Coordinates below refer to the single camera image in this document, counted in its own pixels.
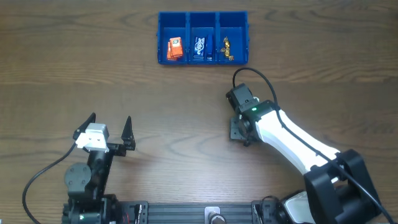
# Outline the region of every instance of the wooden table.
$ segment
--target wooden table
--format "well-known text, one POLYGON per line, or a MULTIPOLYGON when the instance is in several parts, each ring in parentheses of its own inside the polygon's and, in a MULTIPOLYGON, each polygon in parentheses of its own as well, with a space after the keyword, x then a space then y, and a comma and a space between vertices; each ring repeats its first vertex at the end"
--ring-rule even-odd
MULTIPOLYGON (((91 112, 120 141, 132 116, 137 149, 115 157, 107 193, 149 202, 250 202, 304 187, 265 144, 228 140, 225 93, 238 67, 157 63, 159 11, 248 10, 250 67, 274 84, 304 130, 364 157, 398 220, 398 4, 391 0, 0 2, 0 219, 30 223, 21 194, 61 157, 91 112)), ((271 99, 254 73, 238 78, 271 99)), ((27 194, 43 223, 60 223, 75 150, 27 194)))

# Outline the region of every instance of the blue plastic bin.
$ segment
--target blue plastic bin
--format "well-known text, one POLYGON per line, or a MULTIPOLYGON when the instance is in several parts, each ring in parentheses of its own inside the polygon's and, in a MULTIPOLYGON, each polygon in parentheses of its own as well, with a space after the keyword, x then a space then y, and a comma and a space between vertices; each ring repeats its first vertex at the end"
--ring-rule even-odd
POLYGON ((243 65, 249 59, 248 12, 159 12, 157 59, 163 65, 243 65), (195 37, 213 35, 213 57, 193 58, 195 37), (167 42, 181 37, 184 55, 176 61, 167 60, 167 42), (225 58, 220 49, 224 37, 231 44, 234 60, 225 58))

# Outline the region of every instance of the black cable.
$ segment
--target black cable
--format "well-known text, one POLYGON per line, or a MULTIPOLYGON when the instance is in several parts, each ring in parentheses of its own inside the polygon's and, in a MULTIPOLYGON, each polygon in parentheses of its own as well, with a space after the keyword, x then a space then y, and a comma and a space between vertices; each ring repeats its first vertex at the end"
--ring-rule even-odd
POLYGON ((51 167, 57 165, 59 162, 63 161, 66 157, 69 156, 69 154, 73 151, 73 149, 75 148, 76 143, 73 143, 71 148, 69 149, 69 151, 63 155, 61 158, 59 158, 57 161, 51 163, 50 165, 48 165, 46 168, 40 170, 36 175, 34 175, 31 180, 26 184, 24 192, 22 193, 22 204, 24 206, 25 212, 27 214, 27 216, 35 223, 35 224, 40 224, 39 221, 37 221, 37 219, 35 219, 35 217, 31 214, 31 212, 29 211, 29 209, 27 208, 27 204, 26 204, 26 193, 27 193, 27 189, 29 189, 30 185, 33 183, 33 181, 38 178, 40 175, 42 175, 45 171, 49 170, 51 167))
MULTIPOLYGON (((275 108, 279 108, 278 105, 278 101, 276 98, 276 93, 274 90, 274 87, 272 87, 271 83, 269 82, 269 80, 267 79, 267 77, 265 75, 263 75, 261 72, 259 72, 258 70, 254 69, 254 68, 249 68, 249 67, 243 67, 243 68, 239 68, 235 73, 234 76, 232 78, 232 85, 235 88, 235 77, 236 74, 238 74, 238 72, 240 72, 241 70, 250 70, 253 72, 256 72, 259 76, 261 76, 268 84, 269 89, 272 92, 272 96, 274 97, 274 103, 275 103, 275 108)), ((341 168, 337 163, 333 162, 331 159, 329 159, 329 157, 325 156, 323 153, 321 153, 320 151, 316 150, 314 147, 312 147, 311 145, 309 145, 307 142, 305 142, 302 138, 300 138, 298 135, 296 135, 293 131, 291 131, 286 124, 282 121, 282 118, 280 118, 280 114, 279 114, 279 110, 275 110, 276 115, 278 117, 278 120, 280 122, 280 124, 282 125, 282 127, 284 129, 286 129, 287 132, 289 132, 292 136, 294 136, 297 140, 299 140, 301 143, 303 143, 305 146, 307 146, 309 149, 311 149, 313 152, 315 152, 317 155, 321 156, 322 158, 324 158, 326 161, 330 162, 331 165, 338 169, 340 174, 342 174, 342 176, 345 176, 349 181, 351 181, 351 183, 353 183, 359 190, 361 190, 372 202, 373 204, 375 204, 375 206, 380 209, 380 211, 383 213, 383 215, 387 218, 388 222, 390 224, 395 224, 392 217, 390 216, 390 214, 387 212, 387 210, 381 205, 380 202, 378 202, 360 183, 358 183, 354 177, 352 177, 351 175, 349 175, 343 168, 341 168)))

